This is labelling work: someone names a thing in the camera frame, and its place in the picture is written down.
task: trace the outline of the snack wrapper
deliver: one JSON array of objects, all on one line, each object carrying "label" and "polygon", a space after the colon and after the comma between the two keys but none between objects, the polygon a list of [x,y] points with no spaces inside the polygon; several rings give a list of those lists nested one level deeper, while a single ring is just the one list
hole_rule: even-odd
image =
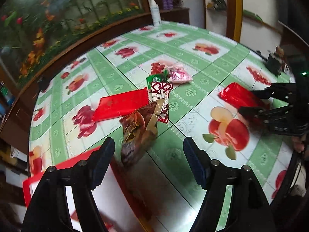
[{"label": "snack wrapper", "polygon": [[241,106],[269,108],[269,106],[256,97],[251,91],[243,88],[237,83],[229,84],[218,93],[218,96],[236,109],[239,109]]},{"label": "snack wrapper", "polygon": [[164,99],[164,105],[158,121],[166,123],[168,122],[168,98],[170,91],[173,89],[173,85],[169,83],[151,83],[151,97],[152,101],[158,99]]},{"label": "snack wrapper", "polygon": [[145,87],[141,90],[128,91],[100,99],[92,120],[102,121],[122,117],[149,103],[148,91]]},{"label": "snack wrapper", "polygon": [[162,82],[167,83],[167,75],[166,73],[159,73],[150,75],[146,78],[148,91],[151,93],[151,83],[152,82]]},{"label": "snack wrapper", "polygon": [[182,65],[168,68],[168,74],[169,78],[167,81],[175,84],[184,84],[193,80],[189,73],[184,70]]},{"label": "snack wrapper", "polygon": [[164,99],[152,102],[120,119],[123,126],[123,142],[120,157],[125,167],[139,161],[158,136],[157,120]]}]

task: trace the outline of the red flower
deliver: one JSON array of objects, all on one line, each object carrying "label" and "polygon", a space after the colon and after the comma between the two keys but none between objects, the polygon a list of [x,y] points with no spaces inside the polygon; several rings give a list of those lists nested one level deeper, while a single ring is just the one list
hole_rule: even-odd
[{"label": "red flower", "polygon": [[16,20],[16,23],[17,23],[17,24],[22,24],[22,23],[23,23],[23,18],[22,18],[22,17],[19,17],[19,18]]}]

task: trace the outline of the red envelope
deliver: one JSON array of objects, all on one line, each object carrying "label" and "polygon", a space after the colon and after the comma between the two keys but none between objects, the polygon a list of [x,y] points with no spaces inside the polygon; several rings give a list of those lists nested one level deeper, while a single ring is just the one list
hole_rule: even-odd
[{"label": "red envelope", "polygon": [[147,87],[101,98],[92,120],[102,121],[129,115],[148,104]]},{"label": "red envelope", "polygon": [[266,104],[256,97],[251,91],[243,88],[240,84],[231,83],[218,93],[219,98],[239,109],[241,106],[263,107],[268,109]]}]

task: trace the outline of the pink snack bag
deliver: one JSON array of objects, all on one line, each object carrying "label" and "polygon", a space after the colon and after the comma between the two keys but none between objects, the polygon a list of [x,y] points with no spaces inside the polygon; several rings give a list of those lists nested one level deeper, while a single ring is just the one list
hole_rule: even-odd
[{"label": "pink snack bag", "polygon": [[170,76],[168,82],[175,84],[184,84],[193,80],[189,73],[184,70],[182,65],[168,67],[167,71]]}]

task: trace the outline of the red apple pattern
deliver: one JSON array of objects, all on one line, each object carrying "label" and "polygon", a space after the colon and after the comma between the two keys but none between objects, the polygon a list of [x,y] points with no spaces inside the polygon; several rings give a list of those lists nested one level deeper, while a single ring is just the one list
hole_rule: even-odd
[{"label": "red apple pattern", "polygon": [[103,47],[104,49],[114,45],[115,43],[117,43],[118,40],[115,39],[115,40],[110,40],[110,41],[107,41],[107,42],[104,42],[103,44],[101,44],[100,46]]},{"label": "red apple pattern", "polygon": [[41,158],[42,149],[40,146],[34,147],[32,151],[29,152],[29,167],[30,172],[34,175],[40,173],[43,168],[42,158]]},{"label": "red apple pattern", "polygon": [[94,112],[95,111],[91,110],[90,106],[85,105],[79,109],[77,115],[72,118],[74,124],[79,125],[80,133],[77,136],[78,138],[89,136],[97,128],[96,122],[92,120]]},{"label": "red apple pattern", "polygon": [[283,182],[283,179],[284,179],[284,177],[285,177],[285,174],[286,174],[286,170],[282,170],[282,171],[278,174],[278,176],[277,176],[277,178],[276,178],[276,182],[275,182],[276,190],[272,193],[272,196],[271,196],[272,199],[274,199],[274,198],[276,197],[276,194],[277,194],[277,192],[279,191],[279,189],[280,189],[280,187],[281,187],[281,184],[282,184],[282,182]]},{"label": "red apple pattern", "polygon": [[70,73],[65,72],[64,74],[61,75],[61,79],[65,79],[66,77],[68,77],[68,75],[70,75]]},{"label": "red apple pattern", "polygon": [[72,65],[71,65],[71,69],[74,69],[76,66],[78,66],[80,63],[82,63],[83,61],[85,61],[87,58],[83,57],[80,60],[75,60]]},{"label": "red apple pattern", "polygon": [[253,76],[253,79],[257,82],[260,82],[265,85],[271,85],[271,82],[264,77],[259,71],[257,71],[255,68],[247,66],[246,69],[250,72],[250,74]]},{"label": "red apple pattern", "polygon": [[118,50],[115,55],[121,55],[122,58],[133,55],[137,51],[136,47],[127,47]]},{"label": "red apple pattern", "polygon": [[44,115],[44,107],[34,111],[37,112],[34,117],[33,117],[33,121],[37,121],[39,118],[41,118]]},{"label": "red apple pattern", "polygon": [[162,65],[160,63],[152,63],[150,75],[159,74],[159,73],[163,72],[164,69],[165,69],[165,65]]},{"label": "red apple pattern", "polygon": [[202,51],[207,55],[214,55],[219,53],[219,48],[213,45],[207,45],[204,43],[196,43],[193,48],[195,51]]},{"label": "red apple pattern", "polygon": [[149,31],[151,30],[151,28],[149,28],[148,26],[144,26],[144,27],[141,27],[139,28],[140,31]]},{"label": "red apple pattern", "polygon": [[232,113],[220,106],[211,110],[213,118],[208,126],[209,134],[203,134],[206,142],[216,141],[226,146],[225,153],[228,158],[236,160],[236,152],[240,152],[248,145],[248,128],[239,119],[233,117]]},{"label": "red apple pattern", "polygon": [[157,35],[157,37],[161,37],[161,36],[165,36],[165,37],[174,37],[174,36],[177,36],[177,33],[175,32],[167,32],[167,33],[161,33],[159,35]]},{"label": "red apple pattern", "polygon": [[72,91],[77,90],[81,87],[81,85],[87,81],[89,78],[88,74],[85,75],[79,75],[66,87],[66,89],[69,89],[68,94],[70,94]]}]

